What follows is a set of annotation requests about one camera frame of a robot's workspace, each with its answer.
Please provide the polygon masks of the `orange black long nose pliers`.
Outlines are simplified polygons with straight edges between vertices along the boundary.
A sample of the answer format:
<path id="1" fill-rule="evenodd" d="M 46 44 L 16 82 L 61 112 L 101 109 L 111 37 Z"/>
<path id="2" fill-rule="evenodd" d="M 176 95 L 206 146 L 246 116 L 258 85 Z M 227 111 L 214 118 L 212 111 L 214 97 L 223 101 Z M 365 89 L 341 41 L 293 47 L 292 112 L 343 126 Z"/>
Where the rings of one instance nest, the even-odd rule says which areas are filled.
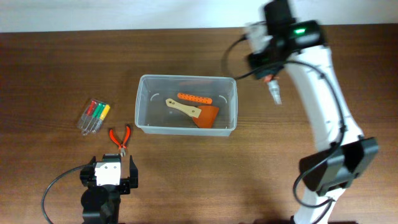
<path id="1" fill-rule="evenodd" d="M 282 100 L 280 97 L 280 87 L 277 81 L 277 77 L 274 75 L 267 75 L 264 78 L 264 82 L 267 84 L 269 92 L 274 100 L 276 105 L 281 105 Z"/>

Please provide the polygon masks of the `red black diagonal cutters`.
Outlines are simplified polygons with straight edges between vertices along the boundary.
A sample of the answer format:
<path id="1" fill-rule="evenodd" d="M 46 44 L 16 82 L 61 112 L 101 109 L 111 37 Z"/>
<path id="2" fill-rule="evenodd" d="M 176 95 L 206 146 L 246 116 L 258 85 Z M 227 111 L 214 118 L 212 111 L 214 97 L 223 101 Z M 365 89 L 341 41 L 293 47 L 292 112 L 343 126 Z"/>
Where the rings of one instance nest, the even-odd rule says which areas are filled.
<path id="1" fill-rule="evenodd" d="M 127 145 L 130 140 L 132 132 L 131 126 L 129 124 L 125 125 L 125 128 L 126 131 L 122 139 L 118 139 L 118 136 L 113 130 L 113 128 L 110 128 L 108 131 L 110 139 L 112 140 L 113 143 L 115 143 L 118 146 L 119 154 L 121 155 L 121 157 L 124 157 L 126 155 Z"/>

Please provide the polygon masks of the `clear screwdriver set case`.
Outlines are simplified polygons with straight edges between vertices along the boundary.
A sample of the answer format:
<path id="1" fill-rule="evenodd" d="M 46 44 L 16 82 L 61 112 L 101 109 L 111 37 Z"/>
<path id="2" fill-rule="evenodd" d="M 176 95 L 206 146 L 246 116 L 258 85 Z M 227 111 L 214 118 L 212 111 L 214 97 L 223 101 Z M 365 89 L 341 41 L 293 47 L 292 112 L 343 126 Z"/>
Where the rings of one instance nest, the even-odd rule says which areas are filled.
<path id="1" fill-rule="evenodd" d="M 110 109 L 109 104 L 91 99 L 77 123 L 77 128 L 80 130 L 81 135 L 86 136 L 97 133 Z"/>

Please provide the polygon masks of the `orange socket bit holder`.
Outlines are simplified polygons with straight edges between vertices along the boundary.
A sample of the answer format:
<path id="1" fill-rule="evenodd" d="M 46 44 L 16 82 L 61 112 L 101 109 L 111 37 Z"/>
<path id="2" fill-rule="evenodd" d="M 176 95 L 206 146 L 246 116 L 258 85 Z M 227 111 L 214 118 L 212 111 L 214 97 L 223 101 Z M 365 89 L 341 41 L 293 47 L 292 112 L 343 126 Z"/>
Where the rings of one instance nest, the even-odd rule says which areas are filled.
<path id="1" fill-rule="evenodd" d="M 211 98 L 207 98 L 204 96 L 195 96 L 195 95 L 189 95 L 186 93 L 177 93 L 178 99 L 185 100 L 185 101 L 191 101 L 194 103 L 201 103 L 204 105 L 211 105 L 213 100 Z"/>

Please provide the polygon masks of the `wooden handled orange scraper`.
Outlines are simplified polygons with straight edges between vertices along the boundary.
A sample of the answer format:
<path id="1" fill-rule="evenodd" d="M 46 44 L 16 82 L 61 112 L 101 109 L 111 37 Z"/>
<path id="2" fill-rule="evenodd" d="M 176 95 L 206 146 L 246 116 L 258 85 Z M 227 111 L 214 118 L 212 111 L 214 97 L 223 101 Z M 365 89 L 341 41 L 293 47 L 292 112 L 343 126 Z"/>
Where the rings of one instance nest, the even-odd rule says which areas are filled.
<path id="1" fill-rule="evenodd" d="M 220 110 L 216 106 L 209 105 L 198 107 L 183 105 L 171 98 L 166 99 L 165 103 L 168 107 L 179 110 L 191 117 L 199 128 L 212 128 Z"/>

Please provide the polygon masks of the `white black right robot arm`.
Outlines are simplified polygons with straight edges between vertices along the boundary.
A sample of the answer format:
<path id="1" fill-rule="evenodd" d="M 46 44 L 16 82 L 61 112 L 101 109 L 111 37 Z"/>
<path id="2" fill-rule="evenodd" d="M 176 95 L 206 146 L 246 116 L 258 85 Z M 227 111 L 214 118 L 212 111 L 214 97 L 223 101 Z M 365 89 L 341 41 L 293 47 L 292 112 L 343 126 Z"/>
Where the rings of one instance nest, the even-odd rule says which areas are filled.
<path id="1" fill-rule="evenodd" d="M 266 81 L 280 103 L 276 77 L 287 72 L 312 126 L 317 152 L 299 162 L 296 183 L 305 191 L 295 198 L 300 207 L 290 222 L 326 223 L 338 199 L 374 160 L 378 143 L 366 138 L 352 117 L 317 21 L 299 22 L 287 0 L 271 1 L 264 6 L 264 20 L 247 26 L 246 38 L 251 75 Z"/>

